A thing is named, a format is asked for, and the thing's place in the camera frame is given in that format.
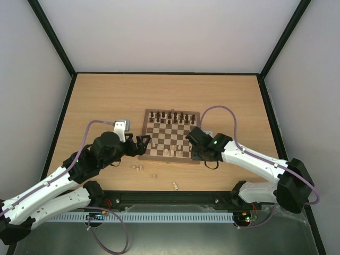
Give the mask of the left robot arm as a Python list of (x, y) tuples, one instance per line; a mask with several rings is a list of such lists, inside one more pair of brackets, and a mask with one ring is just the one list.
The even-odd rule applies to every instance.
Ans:
[(43, 222), (70, 210), (98, 206), (104, 199), (99, 172), (123, 156), (143, 155), (151, 137), (132, 134), (122, 142), (111, 131), (104, 132), (70, 158), (50, 176), (14, 198), (1, 202), (1, 240), (10, 245), (24, 239)]

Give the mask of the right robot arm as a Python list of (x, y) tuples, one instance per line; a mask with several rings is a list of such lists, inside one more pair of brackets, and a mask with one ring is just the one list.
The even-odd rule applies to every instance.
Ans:
[(311, 178), (298, 159), (285, 161), (268, 157), (240, 145), (229, 136), (219, 133), (211, 137), (200, 129), (191, 131), (186, 138), (202, 161), (234, 164), (266, 180), (265, 183), (243, 183), (232, 194), (232, 203), (238, 208), (252, 202), (268, 202), (299, 214), (314, 191)]

